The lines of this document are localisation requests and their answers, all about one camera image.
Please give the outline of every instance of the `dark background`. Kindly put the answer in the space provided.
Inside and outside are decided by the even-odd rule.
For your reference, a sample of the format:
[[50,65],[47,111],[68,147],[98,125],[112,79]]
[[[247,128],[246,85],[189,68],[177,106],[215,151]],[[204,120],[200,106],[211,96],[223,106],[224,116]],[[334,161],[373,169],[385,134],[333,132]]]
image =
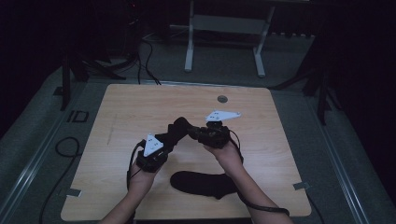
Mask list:
[[[2,1],[0,136],[47,76],[61,66],[68,49],[105,61],[109,55],[119,53],[118,40],[125,37],[131,20],[146,21],[165,39],[169,23],[188,23],[189,1],[144,2],[137,1],[138,8],[131,12],[124,1]],[[209,6],[208,1],[202,1],[196,10],[264,16],[259,7],[250,11],[241,6],[241,1],[231,1],[227,7],[223,6],[225,2]],[[396,4],[368,0],[351,7],[330,1],[314,3],[318,5],[279,5],[270,31],[317,37],[304,66],[329,66],[331,86],[395,202]],[[128,50],[133,51],[136,43],[132,36],[137,34],[130,35]]]

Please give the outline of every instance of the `table top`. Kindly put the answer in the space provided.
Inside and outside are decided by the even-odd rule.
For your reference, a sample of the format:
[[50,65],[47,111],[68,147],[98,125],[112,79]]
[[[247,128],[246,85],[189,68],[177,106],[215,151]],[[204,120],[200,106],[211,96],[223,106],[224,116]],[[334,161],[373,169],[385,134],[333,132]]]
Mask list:
[[[228,101],[220,103],[218,97]],[[67,197],[63,220],[99,220],[126,194],[126,171],[134,146],[148,133],[166,133],[167,125],[184,117],[205,127],[213,110],[240,112],[223,125],[236,132],[244,166],[258,185],[294,217],[308,216],[311,207],[284,133],[271,92],[263,88],[213,86],[109,85]],[[184,137],[169,154],[153,187],[136,210],[136,219],[196,219],[249,217],[236,193],[220,200],[174,189],[178,171],[222,174],[216,159],[202,144]]]

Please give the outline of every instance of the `person's left hand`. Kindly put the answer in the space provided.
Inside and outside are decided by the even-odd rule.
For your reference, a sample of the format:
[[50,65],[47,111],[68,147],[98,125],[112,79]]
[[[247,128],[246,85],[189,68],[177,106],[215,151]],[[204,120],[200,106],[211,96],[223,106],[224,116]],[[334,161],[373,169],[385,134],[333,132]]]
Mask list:
[[151,186],[154,183],[154,178],[160,170],[161,168],[155,173],[140,170],[135,161],[134,164],[132,164],[131,175],[134,176],[129,181],[128,194],[134,194],[134,196],[138,196],[143,199],[151,189]]

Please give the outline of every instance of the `white metal frame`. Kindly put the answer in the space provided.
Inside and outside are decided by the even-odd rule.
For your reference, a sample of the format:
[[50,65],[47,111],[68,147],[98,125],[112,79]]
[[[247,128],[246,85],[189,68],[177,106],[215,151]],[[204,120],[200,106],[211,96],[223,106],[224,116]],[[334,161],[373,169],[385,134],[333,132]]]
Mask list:
[[275,7],[270,7],[266,20],[253,20],[230,17],[216,17],[194,14],[194,1],[190,1],[190,25],[189,25],[189,45],[187,46],[186,63],[184,70],[192,70],[192,58],[194,53],[193,32],[194,30],[218,31],[238,34],[261,35],[260,43],[253,48],[254,60],[256,62],[257,74],[265,77],[264,66],[262,65],[262,47],[265,37],[267,37],[271,19],[274,15]]

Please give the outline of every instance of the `person's right hand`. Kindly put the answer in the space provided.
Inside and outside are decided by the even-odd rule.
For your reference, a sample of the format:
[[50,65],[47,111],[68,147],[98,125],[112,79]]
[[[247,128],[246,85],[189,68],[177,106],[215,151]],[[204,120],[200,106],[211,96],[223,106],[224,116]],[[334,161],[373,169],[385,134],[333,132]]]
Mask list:
[[226,175],[233,177],[241,168],[243,169],[238,149],[233,143],[228,142],[223,148],[213,148],[205,145],[204,148],[215,156]]

